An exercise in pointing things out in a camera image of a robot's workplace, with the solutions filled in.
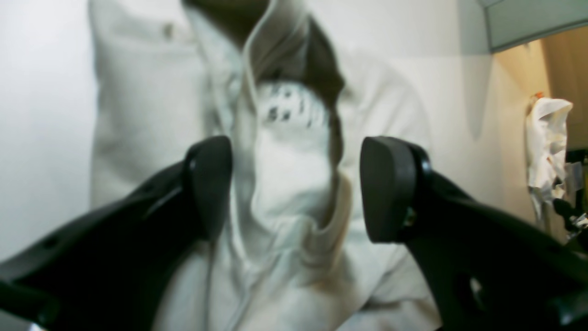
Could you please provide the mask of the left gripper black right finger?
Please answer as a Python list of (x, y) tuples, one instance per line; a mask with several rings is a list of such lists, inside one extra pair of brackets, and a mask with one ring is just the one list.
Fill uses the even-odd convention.
[(416, 260), (443, 331), (585, 331), (587, 258), (435, 172), (424, 149), (367, 137), (360, 156), (372, 243)]

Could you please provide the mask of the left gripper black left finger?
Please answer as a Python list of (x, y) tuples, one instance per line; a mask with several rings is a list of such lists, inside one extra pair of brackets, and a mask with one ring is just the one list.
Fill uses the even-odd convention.
[(149, 331), (168, 283), (226, 222), (232, 147), (189, 148), (130, 195), (61, 226), (1, 264), (1, 310), (47, 331)]

